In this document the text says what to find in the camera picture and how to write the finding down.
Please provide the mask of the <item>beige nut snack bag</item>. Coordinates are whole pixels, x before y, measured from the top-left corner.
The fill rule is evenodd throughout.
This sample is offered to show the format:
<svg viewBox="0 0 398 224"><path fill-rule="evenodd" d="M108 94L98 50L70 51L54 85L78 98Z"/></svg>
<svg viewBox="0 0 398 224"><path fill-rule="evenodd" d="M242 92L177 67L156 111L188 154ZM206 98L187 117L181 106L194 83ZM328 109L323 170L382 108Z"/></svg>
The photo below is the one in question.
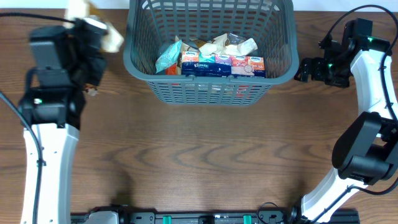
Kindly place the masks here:
<svg viewBox="0 0 398 224"><path fill-rule="evenodd" d="M64 22L72 39L85 74L83 91L95 96L106 70L104 53L118 53L124 37L110 21L88 0L68 0Z"/></svg>

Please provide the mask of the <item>teal snack packet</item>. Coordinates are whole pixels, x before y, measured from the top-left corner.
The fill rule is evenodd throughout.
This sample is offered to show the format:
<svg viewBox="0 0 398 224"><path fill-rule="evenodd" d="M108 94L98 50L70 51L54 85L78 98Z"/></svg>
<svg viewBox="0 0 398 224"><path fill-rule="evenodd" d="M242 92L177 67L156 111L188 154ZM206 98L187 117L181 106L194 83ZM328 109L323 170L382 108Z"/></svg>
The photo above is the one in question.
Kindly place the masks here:
<svg viewBox="0 0 398 224"><path fill-rule="evenodd" d="M181 46L181 40L168 46L168 48L160 55L160 57L155 62L156 73L166 70L173 64L177 63L181 51Z"/></svg>

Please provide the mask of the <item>blue tissue multipack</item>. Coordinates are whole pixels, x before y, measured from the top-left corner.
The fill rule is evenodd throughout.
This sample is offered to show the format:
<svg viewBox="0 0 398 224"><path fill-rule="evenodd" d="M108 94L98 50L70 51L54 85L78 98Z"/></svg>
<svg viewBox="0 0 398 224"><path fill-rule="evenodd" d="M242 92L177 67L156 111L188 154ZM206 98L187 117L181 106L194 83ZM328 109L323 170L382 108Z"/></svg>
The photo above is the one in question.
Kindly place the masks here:
<svg viewBox="0 0 398 224"><path fill-rule="evenodd" d="M262 57L203 55L182 52L182 75L196 77L261 77L267 75Z"/></svg>

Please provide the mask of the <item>beige rice bag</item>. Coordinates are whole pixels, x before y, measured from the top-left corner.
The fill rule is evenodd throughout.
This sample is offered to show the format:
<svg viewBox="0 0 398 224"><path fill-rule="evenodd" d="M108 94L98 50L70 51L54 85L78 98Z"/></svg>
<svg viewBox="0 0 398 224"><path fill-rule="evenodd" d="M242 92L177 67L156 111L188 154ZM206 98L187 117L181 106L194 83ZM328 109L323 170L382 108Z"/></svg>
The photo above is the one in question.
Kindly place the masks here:
<svg viewBox="0 0 398 224"><path fill-rule="evenodd" d="M181 42L179 62L199 62L200 51L191 45L186 44L175 36L175 42Z"/></svg>

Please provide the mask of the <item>orange spaghetti packet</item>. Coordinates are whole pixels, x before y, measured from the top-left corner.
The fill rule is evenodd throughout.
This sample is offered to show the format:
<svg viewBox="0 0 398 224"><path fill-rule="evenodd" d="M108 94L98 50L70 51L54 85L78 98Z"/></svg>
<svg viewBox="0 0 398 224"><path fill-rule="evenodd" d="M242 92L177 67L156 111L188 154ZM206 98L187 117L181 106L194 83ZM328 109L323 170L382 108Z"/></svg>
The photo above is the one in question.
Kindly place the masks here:
<svg viewBox="0 0 398 224"><path fill-rule="evenodd" d="M179 75L177 64L171 65L169 68L165 70L166 75Z"/></svg>

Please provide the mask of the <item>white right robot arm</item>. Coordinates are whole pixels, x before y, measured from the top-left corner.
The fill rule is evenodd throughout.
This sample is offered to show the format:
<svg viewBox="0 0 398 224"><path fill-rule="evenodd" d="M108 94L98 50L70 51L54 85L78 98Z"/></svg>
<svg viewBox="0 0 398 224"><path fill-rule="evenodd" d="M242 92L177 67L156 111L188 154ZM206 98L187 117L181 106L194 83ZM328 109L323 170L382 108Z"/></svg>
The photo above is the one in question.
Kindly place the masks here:
<svg viewBox="0 0 398 224"><path fill-rule="evenodd" d="M355 19L345 25L341 42L331 34L320 41L323 57L305 58L294 76L348 88L354 78L358 117L339 137L332 168L291 209L287 223L349 223L339 208L355 193L397 171L397 99L391 78L391 45L372 36L373 23Z"/></svg>

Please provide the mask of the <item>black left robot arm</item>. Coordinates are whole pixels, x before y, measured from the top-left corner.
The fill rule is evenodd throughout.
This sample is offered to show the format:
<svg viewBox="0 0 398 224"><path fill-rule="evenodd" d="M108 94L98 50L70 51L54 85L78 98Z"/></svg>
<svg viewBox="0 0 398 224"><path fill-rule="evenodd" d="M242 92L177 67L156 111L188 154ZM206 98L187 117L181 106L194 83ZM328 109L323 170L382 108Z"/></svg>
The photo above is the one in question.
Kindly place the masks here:
<svg viewBox="0 0 398 224"><path fill-rule="evenodd" d="M80 135L85 93L96 93L106 60L104 22L75 19L71 28L32 31L36 66L27 72L18 113L27 154L21 223L70 223L73 158Z"/></svg>

